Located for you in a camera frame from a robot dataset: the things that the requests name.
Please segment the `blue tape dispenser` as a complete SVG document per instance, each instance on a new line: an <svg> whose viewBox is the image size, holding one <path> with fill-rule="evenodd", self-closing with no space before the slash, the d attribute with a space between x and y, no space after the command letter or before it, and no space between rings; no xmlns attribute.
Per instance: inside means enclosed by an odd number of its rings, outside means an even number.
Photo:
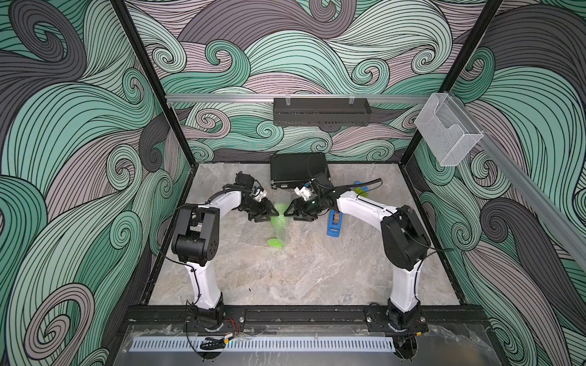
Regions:
<svg viewBox="0 0 586 366"><path fill-rule="evenodd" d="M327 222L327 235L338 238L341 233L342 222L343 214L336 210L330 210Z"/></svg>

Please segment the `clear bubble wrap sheet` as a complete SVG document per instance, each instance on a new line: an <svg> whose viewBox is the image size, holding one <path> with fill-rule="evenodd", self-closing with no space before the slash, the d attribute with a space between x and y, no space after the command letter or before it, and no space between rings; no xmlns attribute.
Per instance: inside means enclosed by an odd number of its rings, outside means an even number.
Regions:
<svg viewBox="0 0 586 366"><path fill-rule="evenodd" d="M270 247L276 249L283 249L292 242L291 238L291 219L292 217L285 216L285 213L291 206L292 201L278 202L274 207L279 214L277 217L271 218L271 225L273 228L273 236L267 240Z"/></svg>

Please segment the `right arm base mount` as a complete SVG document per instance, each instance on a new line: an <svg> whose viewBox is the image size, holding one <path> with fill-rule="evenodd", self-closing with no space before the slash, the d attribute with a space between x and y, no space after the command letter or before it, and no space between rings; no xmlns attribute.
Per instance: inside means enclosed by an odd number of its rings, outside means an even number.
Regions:
<svg viewBox="0 0 586 366"><path fill-rule="evenodd" d="M368 306L364 309L366 324L371 332L388 332L397 335L421 335L429 331L423 320L421 305L404 313L394 305Z"/></svg>

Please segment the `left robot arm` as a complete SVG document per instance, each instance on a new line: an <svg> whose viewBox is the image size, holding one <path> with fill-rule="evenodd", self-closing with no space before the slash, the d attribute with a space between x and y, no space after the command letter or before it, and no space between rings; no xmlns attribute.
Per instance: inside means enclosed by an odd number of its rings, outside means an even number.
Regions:
<svg viewBox="0 0 586 366"><path fill-rule="evenodd" d="M170 244L192 285L189 307L196 315L216 323L223 321L224 299L215 276L214 258L220 244L221 220L233 210L244 212L254 223L279 216L261 184L253 176L238 172L235 182L224 185L205 203L180 207Z"/></svg>

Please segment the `green plastic wine glass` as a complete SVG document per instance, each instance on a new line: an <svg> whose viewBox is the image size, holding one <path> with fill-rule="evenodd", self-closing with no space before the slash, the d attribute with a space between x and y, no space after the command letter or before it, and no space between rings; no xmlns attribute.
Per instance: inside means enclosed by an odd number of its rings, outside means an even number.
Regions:
<svg viewBox="0 0 586 366"><path fill-rule="evenodd" d="M288 218L284 217L283 214L287 208L287 204L276 204L279 216L271 219L274 236L267 240L267 244L271 247L282 248L285 246L288 232Z"/></svg>

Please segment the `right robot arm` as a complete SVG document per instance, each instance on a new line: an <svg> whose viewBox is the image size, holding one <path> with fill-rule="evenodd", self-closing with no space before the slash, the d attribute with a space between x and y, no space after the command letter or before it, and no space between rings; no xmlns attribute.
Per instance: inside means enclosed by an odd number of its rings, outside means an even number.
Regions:
<svg viewBox="0 0 586 366"><path fill-rule="evenodd" d="M373 201L355 191L360 185L334 186L325 174L295 188L297 198L284 215L296 221L315 221L327 211L336 211L363 221L382 235L384 253L393 265L389 320L397 329L419 320L421 301L418 285L430 244L415 210Z"/></svg>

